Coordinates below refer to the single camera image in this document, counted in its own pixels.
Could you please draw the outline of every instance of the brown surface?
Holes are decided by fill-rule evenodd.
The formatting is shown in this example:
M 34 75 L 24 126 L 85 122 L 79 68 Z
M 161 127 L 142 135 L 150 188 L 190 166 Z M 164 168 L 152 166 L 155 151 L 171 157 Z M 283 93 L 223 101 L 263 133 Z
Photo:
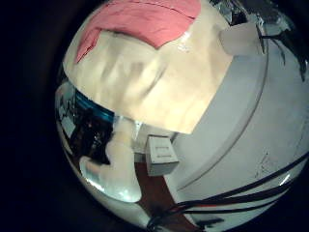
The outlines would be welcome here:
M 136 176 L 142 189 L 142 199 L 138 204 L 149 216 L 159 215 L 162 211 L 172 207 L 175 202 L 163 177 L 150 177 L 146 163 L 135 163 Z M 167 217 L 162 225 L 176 232 L 199 231 L 184 215 Z

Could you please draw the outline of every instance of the wire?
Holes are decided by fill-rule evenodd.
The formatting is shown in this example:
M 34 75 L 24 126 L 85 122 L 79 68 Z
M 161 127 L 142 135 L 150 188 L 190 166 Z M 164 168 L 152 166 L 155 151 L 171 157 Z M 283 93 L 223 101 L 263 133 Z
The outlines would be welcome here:
M 306 62 L 309 59 L 308 50 L 306 42 L 302 39 L 300 33 L 297 30 L 284 30 L 278 35 L 273 36 L 260 36 L 260 39 L 271 39 L 280 41 L 285 47 L 287 47 L 291 53 L 297 59 L 299 63 L 299 73 L 301 80 L 305 81 L 305 73 L 307 70 Z
M 252 184 L 249 184 L 247 186 L 241 187 L 241 188 L 236 188 L 227 192 L 223 192 L 221 194 L 203 199 L 203 200 L 195 200 L 195 201 L 184 201 L 178 204 L 175 204 L 173 207 L 169 208 L 168 210 L 164 211 L 161 213 L 161 215 L 153 217 L 150 219 L 147 228 L 149 231 L 154 231 L 156 226 L 166 217 L 170 217 L 175 214 L 183 213 L 189 208 L 196 207 L 196 206 L 201 206 L 201 205 L 228 205 L 228 204 L 237 204 L 237 203 L 246 203 L 246 202 L 253 202 L 253 201 L 259 201 L 263 199 L 270 198 L 272 196 L 278 195 L 280 193 L 283 193 L 285 190 L 287 190 L 292 183 L 294 182 L 295 179 L 292 179 L 290 182 L 279 186 L 275 188 L 271 188 L 268 190 L 256 192 L 256 193 L 251 193 L 243 196 L 236 196 L 236 197 L 231 197 L 233 195 L 248 191 L 250 189 L 254 189 L 258 186 L 261 186 L 262 184 L 269 182 L 270 180 L 273 180 L 274 178 L 286 173 L 287 171 L 291 170 L 301 162 L 305 161 L 309 156 L 309 153 L 306 153 L 296 161 L 290 163 L 286 167 L 270 174 L 269 176 L 266 176 L 265 178 L 254 182 Z
M 260 36 L 260 39 L 269 39 L 274 44 L 276 44 L 276 46 L 278 46 L 278 48 L 280 50 L 280 54 L 281 54 L 282 60 L 283 60 L 283 65 L 285 66 L 286 65 L 286 55 L 284 53 L 284 50 L 283 50 L 282 46 L 278 42 L 278 41 L 281 41 L 280 37 L 278 35 L 275 35 L 275 36 Z
M 234 209 L 234 210 L 215 210 L 215 211 L 184 211 L 183 213 L 186 215 L 209 215 L 209 214 L 232 214 L 232 213 L 241 213 L 241 212 L 248 212 L 248 211 L 253 211 L 253 210 L 258 210 L 261 208 L 264 208 L 265 206 L 274 204 L 278 201 L 272 200 L 270 202 L 267 202 L 266 204 L 259 205 L 259 206 L 254 206 L 254 207 L 247 207 L 247 208 L 242 208 L 242 209 Z

